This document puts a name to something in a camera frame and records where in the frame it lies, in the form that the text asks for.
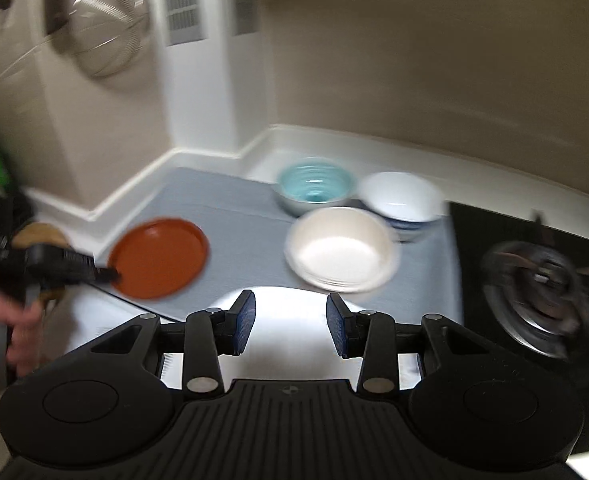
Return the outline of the orange round plate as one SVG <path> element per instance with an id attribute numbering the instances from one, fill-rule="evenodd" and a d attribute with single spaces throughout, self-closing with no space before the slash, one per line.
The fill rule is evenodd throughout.
<path id="1" fill-rule="evenodd" d="M 127 231 L 111 249 L 112 286 L 134 299 L 160 299 L 179 292 L 206 268 L 210 243 L 190 221 L 157 218 Z"/>

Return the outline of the wooden cutting board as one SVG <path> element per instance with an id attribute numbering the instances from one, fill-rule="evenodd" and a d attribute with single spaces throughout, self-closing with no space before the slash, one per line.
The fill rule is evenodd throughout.
<path id="1" fill-rule="evenodd" d="M 70 240 L 62 231 L 46 222 L 32 222 L 24 226 L 11 241 L 12 249 L 24 251 L 23 285 L 25 304 L 39 301 L 47 311 L 62 300 L 63 286 L 48 282 L 44 271 L 48 260 L 59 255 L 61 249 L 71 249 Z"/>

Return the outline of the grey dish mat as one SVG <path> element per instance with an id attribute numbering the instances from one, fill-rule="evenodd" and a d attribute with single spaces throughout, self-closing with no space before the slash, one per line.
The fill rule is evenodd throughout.
<path id="1" fill-rule="evenodd" d="M 157 218 L 195 223 L 210 242 L 210 255 L 195 283 L 165 298 L 136 300 L 142 309 L 180 321 L 237 289 L 307 286 L 291 271 L 284 255 L 294 220 L 277 205 L 266 183 L 177 168 L 127 226 Z M 389 313 L 401 323 L 416 323 L 429 312 L 461 321 L 459 263 L 451 221 L 444 220 L 420 240 L 404 244 L 401 264 L 389 283 L 345 298 L 358 307 Z"/>

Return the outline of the cream bowls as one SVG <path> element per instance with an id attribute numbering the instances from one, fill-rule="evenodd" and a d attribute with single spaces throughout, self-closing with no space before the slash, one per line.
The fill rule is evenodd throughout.
<path id="1" fill-rule="evenodd" d="M 369 211 L 330 207 L 291 226 L 284 253 L 291 270 L 331 292 L 370 292 L 387 284 L 401 263 L 392 228 Z"/>

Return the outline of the grey vent grille near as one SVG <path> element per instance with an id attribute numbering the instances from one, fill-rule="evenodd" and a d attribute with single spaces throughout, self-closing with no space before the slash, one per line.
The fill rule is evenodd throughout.
<path id="1" fill-rule="evenodd" d="M 200 0 L 163 0 L 171 46 L 203 39 Z"/>

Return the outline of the white bowl blue pattern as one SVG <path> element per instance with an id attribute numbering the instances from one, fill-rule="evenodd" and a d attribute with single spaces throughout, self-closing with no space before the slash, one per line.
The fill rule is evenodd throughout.
<path id="1" fill-rule="evenodd" d="M 361 179 L 358 199 L 395 229 L 402 242 L 427 234 L 446 214 L 443 193 L 433 183 L 401 171 L 381 171 Z"/>

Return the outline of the light blue ceramic bowl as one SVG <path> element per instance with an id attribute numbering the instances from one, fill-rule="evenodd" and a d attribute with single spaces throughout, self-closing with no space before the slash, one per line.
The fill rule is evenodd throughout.
<path id="1" fill-rule="evenodd" d="M 278 204 L 293 217 L 352 200 L 357 180 L 328 159 L 307 158 L 282 169 L 273 184 Z"/>

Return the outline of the large white square plate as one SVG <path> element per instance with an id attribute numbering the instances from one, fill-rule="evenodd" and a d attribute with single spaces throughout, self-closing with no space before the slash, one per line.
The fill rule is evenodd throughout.
<path id="1" fill-rule="evenodd" d="M 347 379 L 357 383 L 360 359 L 337 355 L 326 324 L 326 296 L 285 287 L 258 287 L 255 322 L 241 356 L 220 359 L 224 385 L 235 378 Z M 90 339 L 144 313 L 96 289 L 72 301 L 75 332 L 70 346 Z"/>

